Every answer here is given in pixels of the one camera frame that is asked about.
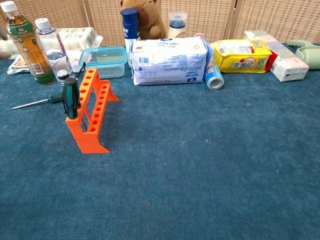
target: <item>white bottle cap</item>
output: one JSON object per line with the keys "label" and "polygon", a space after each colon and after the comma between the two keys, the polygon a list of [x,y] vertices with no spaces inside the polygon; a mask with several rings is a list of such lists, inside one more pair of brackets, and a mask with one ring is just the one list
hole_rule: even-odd
{"label": "white bottle cap", "polygon": [[14,1],[4,1],[0,3],[2,10],[5,13],[11,13],[18,10]]}
{"label": "white bottle cap", "polygon": [[45,29],[51,28],[48,18],[38,18],[34,20],[34,23],[39,30],[45,30]]}

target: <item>screwdriver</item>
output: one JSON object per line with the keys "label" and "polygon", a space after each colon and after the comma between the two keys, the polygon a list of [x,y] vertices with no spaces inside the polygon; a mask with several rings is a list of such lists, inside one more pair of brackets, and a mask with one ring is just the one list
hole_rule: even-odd
{"label": "screwdriver", "polygon": [[51,104],[54,104],[54,103],[60,102],[60,101],[62,101],[62,91],[61,91],[61,92],[55,92],[55,93],[49,94],[49,96],[48,96],[47,99],[43,99],[43,100],[39,100],[39,101],[34,101],[34,102],[27,103],[27,104],[24,104],[24,105],[12,107],[11,110],[21,109],[21,108],[25,108],[25,107],[28,107],[28,106],[33,106],[33,105],[42,104],[42,103],[47,103],[47,102],[49,102],[49,103],[51,103]]}

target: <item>orange test tube rack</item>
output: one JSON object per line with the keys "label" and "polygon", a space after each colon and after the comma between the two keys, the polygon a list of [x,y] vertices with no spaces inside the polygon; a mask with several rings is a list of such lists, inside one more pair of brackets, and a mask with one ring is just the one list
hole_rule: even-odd
{"label": "orange test tube rack", "polygon": [[[90,116],[87,104],[92,89],[96,95],[96,102]],[[110,82],[108,80],[100,80],[96,68],[89,68],[86,71],[79,86],[79,91],[81,107],[78,109],[78,117],[74,119],[67,117],[65,122],[83,154],[107,154],[109,151],[99,142],[99,133],[107,108],[107,102],[115,102],[119,101],[119,99],[112,92]],[[86,132],[81,127],[84,114],[89,121]]]}

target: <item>tissue box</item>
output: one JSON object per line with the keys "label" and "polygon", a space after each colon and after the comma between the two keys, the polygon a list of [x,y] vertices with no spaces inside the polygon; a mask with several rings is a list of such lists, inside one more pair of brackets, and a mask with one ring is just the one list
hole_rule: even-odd
{"label": "tissue box", "polygon": [[280,82],[302,80],[305,78],[309,66],[266,31],[245,31],[244,38],[260,39],[278,55],[273,62],[270,71]]}
{"label": "tissue box", "polygon": [[134,40],[130,50],[133,83],[202,83],[212,51],[199,36]]}

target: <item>screwdriver shaft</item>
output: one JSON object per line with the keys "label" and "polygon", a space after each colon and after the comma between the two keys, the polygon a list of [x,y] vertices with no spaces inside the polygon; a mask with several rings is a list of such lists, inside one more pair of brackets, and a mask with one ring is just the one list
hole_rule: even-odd
{"label": "screwdriver shaft", "polygon": [[49,102],[48,99],[34,101],[34,102],[27,103],[27,104],[24,104],[24,105],[12,107],[11,110],[20,109],[20,108],[24,108],[24,107],[28,107],[28,106],[32,106],[32,105],[37,105],[37,104],[42,104],[42,103],[46,103],[46,102]]}

